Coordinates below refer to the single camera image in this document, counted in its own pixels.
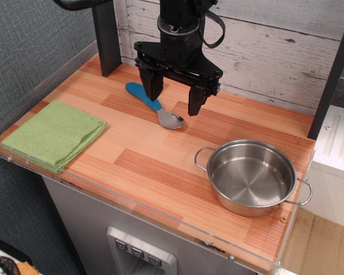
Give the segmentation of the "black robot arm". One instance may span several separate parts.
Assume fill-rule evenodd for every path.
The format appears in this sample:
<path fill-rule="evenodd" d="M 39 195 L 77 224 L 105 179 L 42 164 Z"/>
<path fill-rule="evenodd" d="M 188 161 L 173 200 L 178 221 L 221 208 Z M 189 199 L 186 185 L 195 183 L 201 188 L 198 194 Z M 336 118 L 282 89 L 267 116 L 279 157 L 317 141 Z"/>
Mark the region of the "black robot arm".
<path fill-rule="evenodd" d="M 210 18 L 221 28 L 223 20 L 210 11 L 217 1 L 161 1 L 157 27 L 159 42 L 134 44 L 135 59 L 146 96 L 155 101 L 163 91 L 163 80 L 169 78 L 190 87 L 188 114 L 198 115 L 208 97 L 220 90 L 223 71 L 209 61 L 202 47 L 218 47 L 220 37 L 210 44 L 204 38 L 205 20 Z"/>

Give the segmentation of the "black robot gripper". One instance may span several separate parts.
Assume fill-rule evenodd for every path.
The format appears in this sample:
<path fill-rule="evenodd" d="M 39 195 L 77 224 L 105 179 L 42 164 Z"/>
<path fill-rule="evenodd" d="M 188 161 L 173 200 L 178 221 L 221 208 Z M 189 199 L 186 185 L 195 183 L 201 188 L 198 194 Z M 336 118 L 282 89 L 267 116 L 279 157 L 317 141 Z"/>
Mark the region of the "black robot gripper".
<path fill-rule="evenodd" d="M 197 116 L 207 98 L 220 89 L 222 70 L 203 52 L 204 29 L 161 29 L 159 42 L 138 41 L 135 59 L 147 97 L 155 101 L 163 91 L 164 78 L 190 87 L 188 114 Z"/>

